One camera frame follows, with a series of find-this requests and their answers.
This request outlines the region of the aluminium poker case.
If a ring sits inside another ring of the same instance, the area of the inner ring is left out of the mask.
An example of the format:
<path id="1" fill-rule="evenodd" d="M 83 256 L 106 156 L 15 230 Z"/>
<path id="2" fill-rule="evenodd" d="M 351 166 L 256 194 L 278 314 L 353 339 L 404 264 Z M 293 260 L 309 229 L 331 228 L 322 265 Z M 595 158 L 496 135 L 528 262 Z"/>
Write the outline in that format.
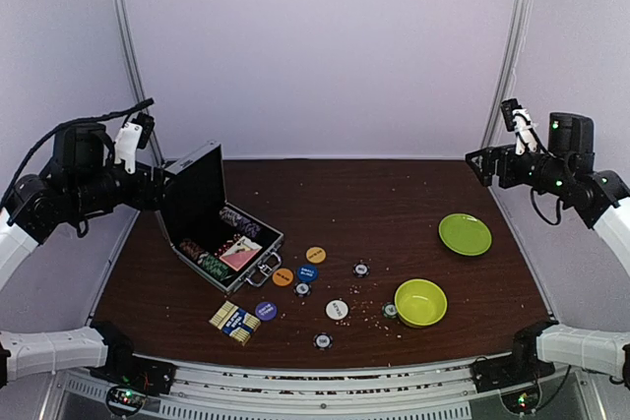
<path id="1" fill-rule="evenodd" d="M 228 201 L 221 144 L 209 142 L 164 169 L 168 180 L 157 217 L 175 255 L 224 294 L 261 287 L 283 263 L 284 234 Z M 242 236 L 262 246 L 239 271 L 220 255 Z"/>

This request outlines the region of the blue gold card deck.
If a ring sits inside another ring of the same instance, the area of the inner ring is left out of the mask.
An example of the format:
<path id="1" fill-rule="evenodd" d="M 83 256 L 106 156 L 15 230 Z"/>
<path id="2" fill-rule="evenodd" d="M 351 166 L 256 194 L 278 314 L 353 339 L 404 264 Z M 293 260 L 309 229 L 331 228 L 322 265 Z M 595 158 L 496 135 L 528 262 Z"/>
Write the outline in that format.
<path id="1" fill-rule="evenodd" d="M 239 306 L 225 301 L 209 319 L 211 326 L 244 346 L 262 322 Z"/>

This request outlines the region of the orange big blind button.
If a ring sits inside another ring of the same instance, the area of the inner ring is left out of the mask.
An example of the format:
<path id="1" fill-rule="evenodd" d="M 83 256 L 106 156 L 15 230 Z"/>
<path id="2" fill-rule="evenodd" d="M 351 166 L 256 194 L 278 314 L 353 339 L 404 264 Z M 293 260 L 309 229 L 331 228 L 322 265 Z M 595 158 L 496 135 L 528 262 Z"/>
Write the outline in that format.
<path id="1" fill-rule="evenodd" d="M 294 274 L 290 269 L 279 268 L 272 275 L 272 282 L 279 287 L 290 286 L 294 281 Z"/>

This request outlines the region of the purple button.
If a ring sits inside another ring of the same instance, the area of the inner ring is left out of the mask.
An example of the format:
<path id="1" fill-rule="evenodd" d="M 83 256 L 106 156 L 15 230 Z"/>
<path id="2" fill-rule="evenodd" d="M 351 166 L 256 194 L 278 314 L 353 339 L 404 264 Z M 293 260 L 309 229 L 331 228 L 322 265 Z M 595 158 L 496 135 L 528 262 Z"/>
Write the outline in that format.
<path id="1" fill-rule="evenodd" d="M 263 321 L 273 320 L 278 314 L 278 308 L 273 302 L 264 301 L 259 303 L 255 308 L 255 316 Z"/>

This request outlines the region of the yellow dealer button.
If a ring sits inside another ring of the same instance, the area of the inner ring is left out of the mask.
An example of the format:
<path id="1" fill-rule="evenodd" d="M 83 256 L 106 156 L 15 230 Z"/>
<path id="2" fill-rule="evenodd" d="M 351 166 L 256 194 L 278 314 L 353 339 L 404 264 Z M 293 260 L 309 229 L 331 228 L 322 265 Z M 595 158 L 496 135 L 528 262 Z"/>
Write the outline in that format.
<path id="1" fill-rule="evenodd" d="M 322 264 L 326 260 L 327 253 L 324 248 L 315 246 L 315 247 L 310 247 L 306 251 L 305 257 L 308 263 L 312 265 L 319 265 L 319 264 Z"/>

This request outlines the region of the blue small blind button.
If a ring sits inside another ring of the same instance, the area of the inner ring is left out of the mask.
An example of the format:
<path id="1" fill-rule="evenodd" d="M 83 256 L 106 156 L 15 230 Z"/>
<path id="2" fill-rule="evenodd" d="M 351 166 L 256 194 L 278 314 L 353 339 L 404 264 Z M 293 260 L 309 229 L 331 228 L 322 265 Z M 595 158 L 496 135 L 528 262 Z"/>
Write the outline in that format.
<path id="1" fill-rule="evenodd" d="M 311 283 L 318 278 L 319 271 L 313 265 L 303 265 L 298 268 L 296 275 L 299 281 Z"/>

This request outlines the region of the white dealer button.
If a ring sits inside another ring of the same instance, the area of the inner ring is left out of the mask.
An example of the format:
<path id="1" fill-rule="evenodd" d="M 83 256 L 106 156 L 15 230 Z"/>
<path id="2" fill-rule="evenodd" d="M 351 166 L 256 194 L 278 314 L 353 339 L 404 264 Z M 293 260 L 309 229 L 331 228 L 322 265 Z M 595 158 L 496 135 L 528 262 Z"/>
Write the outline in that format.
<path id="1" fill-rule="evenodd" d="M 325 307 L 326 316 L 333 321 L 341 321 L 349 314 L 348 304 L 341 299 L 331 300 Z"/>

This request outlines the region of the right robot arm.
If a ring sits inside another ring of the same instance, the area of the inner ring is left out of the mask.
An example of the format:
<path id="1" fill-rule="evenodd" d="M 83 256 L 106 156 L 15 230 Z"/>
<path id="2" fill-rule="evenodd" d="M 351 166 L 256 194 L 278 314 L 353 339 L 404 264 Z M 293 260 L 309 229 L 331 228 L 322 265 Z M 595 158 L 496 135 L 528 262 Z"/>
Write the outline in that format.
<path id="1" fill-rule="evenodd" d="M 604 252 L 614 274 L 629 271 L 629 187 L 612 170 L 595 169 L 595 125 L 591 118 L 552 112 L 548 138 L 540 139 L 529 111 L 513 100 L 504 106 L 512 145 L 488 147 L 466 156 L 482 186 L 526 186 L 530 196 L 552 196 L 555 211 L 573 211 L 589 230 L 586 241 Z M 534 323 L 516 332 L 509 354 L 477 361 L 472 370 L 479 390 L 535 382 L 566 365 L 629 384 L 629 334 L 578 329 L 557 321 Z"/>

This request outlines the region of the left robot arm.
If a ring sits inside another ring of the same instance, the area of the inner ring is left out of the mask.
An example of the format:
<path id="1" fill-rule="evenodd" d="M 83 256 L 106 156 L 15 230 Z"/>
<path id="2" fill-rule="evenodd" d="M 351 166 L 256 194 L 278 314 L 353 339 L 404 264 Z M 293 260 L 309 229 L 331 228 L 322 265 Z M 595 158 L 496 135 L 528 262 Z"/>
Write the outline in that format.
<path id="1" fill-rule="evenodd" d="M 1 281 L 63 224 L 85 237 L 91 220 L 119 207 L 157 210 L 165 173 L 140 163 L 155 126 L 147 113 L 153 100 L 129 109 L 83 117 L 55 126 L 28 151 L 30 160 L 52 140 L 51 158 L 36 174 L 19 165 L 1 198 Z M 88 368 L 116 384 L 147 387 L 149 377 L 134 355 L 133 343 L 114 324 L 94 323 L 76 330 L 1 333 L 1 383 L 73 368 Z"/>

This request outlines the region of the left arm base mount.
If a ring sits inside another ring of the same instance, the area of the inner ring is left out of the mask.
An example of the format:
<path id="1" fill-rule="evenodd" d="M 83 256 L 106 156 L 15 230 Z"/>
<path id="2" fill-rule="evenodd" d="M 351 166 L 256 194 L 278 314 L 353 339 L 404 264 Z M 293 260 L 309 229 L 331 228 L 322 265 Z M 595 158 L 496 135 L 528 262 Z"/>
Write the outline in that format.
<path id="1" fill-rule="evenodd" d="M 150 397 L 170 393 L 176 371 L 172 363 L 135 354 L 132 340 L 111 322 L 92 322 L 107 348 L 105 364 L 89 368 L 93 378 L 110 383 L 105 406 L 117 418 L 138 414 Z"/>

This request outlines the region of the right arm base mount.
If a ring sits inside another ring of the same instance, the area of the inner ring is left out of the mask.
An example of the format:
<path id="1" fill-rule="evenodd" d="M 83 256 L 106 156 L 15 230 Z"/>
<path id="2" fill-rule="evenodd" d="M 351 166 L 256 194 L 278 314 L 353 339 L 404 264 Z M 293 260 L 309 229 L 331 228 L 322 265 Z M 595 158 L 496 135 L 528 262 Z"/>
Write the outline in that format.
<path id="1" fill-rule="evenodd" d="M 552 363 L 538 359 L 536 340 L 556 322 L 536 322 L 513 336 L 509 354 L 494 358 L 481 356 L 471 364 L 472 380 L 478 393 L 501 390 L 503 406 L 513 414 L 535 414 L 543 406 L 540 381 L 555 373 Z"/>

